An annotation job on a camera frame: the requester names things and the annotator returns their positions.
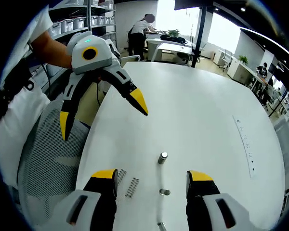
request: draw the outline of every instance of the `potted plant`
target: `potted plant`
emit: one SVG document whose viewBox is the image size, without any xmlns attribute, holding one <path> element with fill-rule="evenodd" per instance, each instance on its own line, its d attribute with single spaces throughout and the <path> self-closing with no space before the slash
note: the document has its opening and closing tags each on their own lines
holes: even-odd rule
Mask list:
<svg viewBox="0 0 289 231">
<path fill-rule="evenodd" d="M 178 37 L 179 36 L 179 31 L 177 29 L 175 30 L 169 30 L 168 35 L 172 37 Z"/>
<path fill-rule="evenodd" d="M 239 61 L 241 61 L 241 62 L 244 63 L 245 65 L 248 64 L 248 60 L 247 60 L 247 57 L 246 57 L 246 56 L 239 55 Z"/>
</svg>

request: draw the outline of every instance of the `white shirt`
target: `white shirt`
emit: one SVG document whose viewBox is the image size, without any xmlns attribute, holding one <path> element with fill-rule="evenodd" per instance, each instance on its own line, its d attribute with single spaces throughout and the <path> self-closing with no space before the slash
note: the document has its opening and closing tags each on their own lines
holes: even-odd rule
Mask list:
<svg viewBox="0 0 289 231">
<path fill-rule="evenodd" d="M 28 25 L 15 44 L 2 72 L 1 85 L 9 72 L 17 65 L 29 49 L 28 42 L 34 41 L 53 25 L 48 7 L 43 9 Z M 8 105 L 8 110 L 0 121 L 0 170 L 3 181 L 17 188 L 17 171 L 23 146 L 34 124 L 50 100 L 34 83 L 32 90 L 22 88 Z"/>
<path fill-rule="evenodd" d="M 149 26 L 151 26 L 151 23 L 148 23 L 146 20 L 138 21 L 137 23 L 135 23 L 133 29 L 131 30 L 131 34 L 144 34 L 144 29 L 148 28 Z"/>
</svg>

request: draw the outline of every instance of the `window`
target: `window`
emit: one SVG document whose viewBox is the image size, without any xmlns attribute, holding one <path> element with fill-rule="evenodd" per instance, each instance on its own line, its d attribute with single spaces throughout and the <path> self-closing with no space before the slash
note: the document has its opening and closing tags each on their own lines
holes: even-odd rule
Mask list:
<svg viewBox="0 0 289 231">
<path fill-rule="evenodd" d="M 231 53 L 236 52 L 240 37 L 240 28 L 228 19 L 214 13 L 208 42 L 226 49 Z"/>
<path fill-rule="evenodd" d="M 278 88 L 281 89 L 281 87 L 283 86 L 283 83 L 281 81 L 277 80 L 275 78 L 275 76 L 272 76 L 272 80 L 273 80 L 273 88 L 274 89 L 278 89 Z"/>
<path fill-rule="evenodd" d="M 174 0 L 159 0 L 156 15 L 157 30 L 175 30 L 180 34 L 190 36 L 196 35 L 199 8 L 174 10 Z"/>
</svg>

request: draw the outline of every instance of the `black bag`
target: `black bag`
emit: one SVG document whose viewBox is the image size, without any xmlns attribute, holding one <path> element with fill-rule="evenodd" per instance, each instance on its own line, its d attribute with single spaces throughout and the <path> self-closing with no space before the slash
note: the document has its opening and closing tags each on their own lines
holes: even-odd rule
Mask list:
<svg viewBox="0 0 289 231">
<path fill-rule="evenodd" d="M 185 39 L 182 37 L 173 37 L 173 36 L 169 36 L 169 35 L 161 35 L 160 39 L 165 40 L 165 41 L 178 42 L 178 43 L 181 43 L 183 45 L 186 43 Z"/>
</svg>

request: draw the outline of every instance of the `black pants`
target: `black pants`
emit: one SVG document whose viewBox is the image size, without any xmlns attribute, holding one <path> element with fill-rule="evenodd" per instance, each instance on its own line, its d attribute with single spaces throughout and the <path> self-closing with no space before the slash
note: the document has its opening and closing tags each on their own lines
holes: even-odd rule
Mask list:
<svg viewBox="0 0 289 231">
<path fill-rule="evenodd" d="M 144 59 L 145 37 L 142 33 L 134 33 L 129 35 L 129 55 L 140 55 L 140 60 Z"/>
</svg>

